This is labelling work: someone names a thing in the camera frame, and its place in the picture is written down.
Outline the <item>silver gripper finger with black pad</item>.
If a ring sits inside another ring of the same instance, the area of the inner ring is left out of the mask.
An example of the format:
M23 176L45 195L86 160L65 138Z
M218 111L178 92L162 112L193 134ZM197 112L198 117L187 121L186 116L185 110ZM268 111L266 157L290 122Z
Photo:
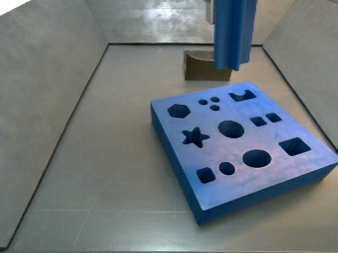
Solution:
M206 21L214 25L216 21L216 0L204 0L206 4Z

